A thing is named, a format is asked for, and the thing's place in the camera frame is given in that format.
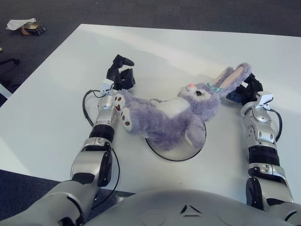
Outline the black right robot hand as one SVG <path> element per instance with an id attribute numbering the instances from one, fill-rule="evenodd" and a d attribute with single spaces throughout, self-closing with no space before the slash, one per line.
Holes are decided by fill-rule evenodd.
<path id="1" fill-rule="evenodd" d="M 233 72 L 223 83 L 226 98 L 242 105 L 241 114 L 248 111 L 270 111 L 269 103 L 273 100 L 273 94 L 264 91 L 262 84 L 251 72 Z"/>

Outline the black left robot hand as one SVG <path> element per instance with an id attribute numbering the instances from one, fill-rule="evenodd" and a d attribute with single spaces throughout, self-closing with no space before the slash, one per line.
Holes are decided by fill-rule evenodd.
<path id="1" fill-rule="evenodd" d="M 130 89 L 135 85 L 132 68 L 119 71 L 124 65 L 134 66 L 135 64 L 126 57 L 116 55 L 112 66 L 107 71 L 106 79 L 102 82 L 101 96 L 105 94 L 112 95 L 113 90 Z"/>

